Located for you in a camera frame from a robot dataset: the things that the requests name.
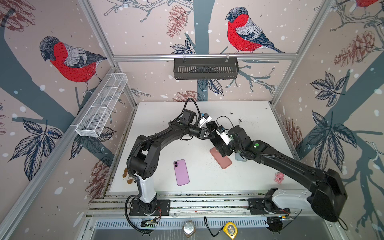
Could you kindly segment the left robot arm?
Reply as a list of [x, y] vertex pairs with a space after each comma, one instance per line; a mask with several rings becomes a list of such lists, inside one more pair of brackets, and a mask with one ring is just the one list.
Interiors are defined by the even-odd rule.
[[188, 98], [181, 113], [168, 122], [165, 130], [137, 138], [127, 159], [128, 175], [134, 179], [139, 191], [132, 197], [134, 213], [150, 216], [160, 209], [152, 175], [158, 167], [161, 150], [173, 141], [183, 141], [185, 135], [200, 140], [212, 138], [213, 135], [204, 127], [211, 119], [209, 114], [200, 112], [193, 98]]

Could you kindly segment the grey blue phone case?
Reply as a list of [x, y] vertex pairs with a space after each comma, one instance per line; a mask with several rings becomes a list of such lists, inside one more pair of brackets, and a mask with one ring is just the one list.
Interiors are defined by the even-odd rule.
[[235, 153], [235, 160], [239, 162], [246, 162], [247, 159], [244, 159], [240, 154]]

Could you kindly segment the white mesh tray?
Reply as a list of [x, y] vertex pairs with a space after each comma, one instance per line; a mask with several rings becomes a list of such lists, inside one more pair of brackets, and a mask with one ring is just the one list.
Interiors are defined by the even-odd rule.
[[76, 128], [81, 137], [100, 137], [109, 117], [122, 94], [126, 84], [127, 76], [123, 73], [113, 73], [97, 93], [85, 116]]

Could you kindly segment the yellow tape measure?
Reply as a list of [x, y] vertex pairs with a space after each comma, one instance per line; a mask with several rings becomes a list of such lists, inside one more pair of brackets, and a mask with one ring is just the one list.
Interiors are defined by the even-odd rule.
[[228, 222], [226, 223], [226, 225], [224, 226], [223, 228], [223, 231], [225, 232], [225, 234], [231, 239], [231, 240], [235, 240], [237, 234], [238, 234], [238, 228], [236, 227], [236, 225], [232, 222]]

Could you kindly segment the purple phone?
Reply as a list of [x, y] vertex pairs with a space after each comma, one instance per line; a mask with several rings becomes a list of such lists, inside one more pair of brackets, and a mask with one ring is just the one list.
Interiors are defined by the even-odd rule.
[[187, 164], [184, 159], [174, 162], [174, 170], [178, 186], [184, 186], [190, 183]]

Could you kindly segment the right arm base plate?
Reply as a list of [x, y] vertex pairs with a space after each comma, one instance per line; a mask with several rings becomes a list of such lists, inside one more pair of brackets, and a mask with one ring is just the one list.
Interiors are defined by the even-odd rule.
[[279, 208], [272, 200], [248, 199], [248, 210], [252, 215], [290, 215], [290, 209]]

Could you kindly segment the pink toy figure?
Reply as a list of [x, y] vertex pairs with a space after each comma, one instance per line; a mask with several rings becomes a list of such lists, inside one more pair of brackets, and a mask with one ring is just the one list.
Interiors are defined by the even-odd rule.
[[284, 177], [285, 177], [285, 175], [284, 175], [283, 173], [281, 173], [281, 172], [277, 172], [277, 173], [275, 173], [275, 179], [274, 179], [274, 181], [275, 181], [276, 183], [278, 183], [279, 185], [281, 185], [282, 182], [283, 182], [283, 180], [284, 180]]

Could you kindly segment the silver round object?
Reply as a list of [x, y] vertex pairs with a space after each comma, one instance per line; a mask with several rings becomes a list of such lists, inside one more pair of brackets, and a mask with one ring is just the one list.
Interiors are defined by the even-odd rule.
[[196, 226], [193, 221], [188, 220], [183, 225], [183, 232], [187, 238], [190, 238], [196, 232]]

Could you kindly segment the brown sunglasses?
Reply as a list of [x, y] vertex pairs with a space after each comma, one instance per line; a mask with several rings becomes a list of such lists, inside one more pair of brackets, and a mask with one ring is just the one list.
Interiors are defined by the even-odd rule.
[[128, 174], [128, 169], [125, 168], [124, 169], [124, 173], [122, 175], [123, 179], [130, 185], [133, 183], [134, 179], [132, 177], [129, 176]]

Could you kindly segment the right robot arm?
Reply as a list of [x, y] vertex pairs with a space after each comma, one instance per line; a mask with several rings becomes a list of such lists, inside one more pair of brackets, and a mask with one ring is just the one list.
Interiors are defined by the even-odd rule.
[[232, 152], [246, 160], [271, 167], [309, 190], [311, 195], [307, 202], [319, 217], [329, 222], [339, 220], [348, 195], [336, 171], [328, 169], [325, 172], [313, 168], [282, 154], [261, 140], [252, 141], [240, 126], [228, 131], [219, 127], [216, 133]]

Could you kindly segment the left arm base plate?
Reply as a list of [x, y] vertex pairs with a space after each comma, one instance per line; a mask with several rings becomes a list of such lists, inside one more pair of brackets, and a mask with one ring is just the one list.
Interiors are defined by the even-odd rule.
[[130, 217], [168, 216], [170, 214], [170, 200], [153, 199], [150, 203], [134, 199], [128, 204]]

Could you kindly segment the black screen phone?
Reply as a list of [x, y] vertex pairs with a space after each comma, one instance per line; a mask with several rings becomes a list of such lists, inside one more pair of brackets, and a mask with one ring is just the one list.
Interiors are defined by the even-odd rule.
[[214, 145], [215, 148], [220, 147], [221, 145], [225, 144], [223, 139], [216, 132], [212, 132], [210, 134], [209, 138], [210, 138], [210, 141], [212, 142], [212, 144]]

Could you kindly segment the salmon pink phone case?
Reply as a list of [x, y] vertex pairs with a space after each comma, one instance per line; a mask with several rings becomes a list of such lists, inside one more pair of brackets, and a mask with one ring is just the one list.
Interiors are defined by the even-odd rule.
[[222, 169], [226, 169], [232, 164], [231, 159], [228, 156], [222, 157], [216, 148], [210, 149], [210, 153]]

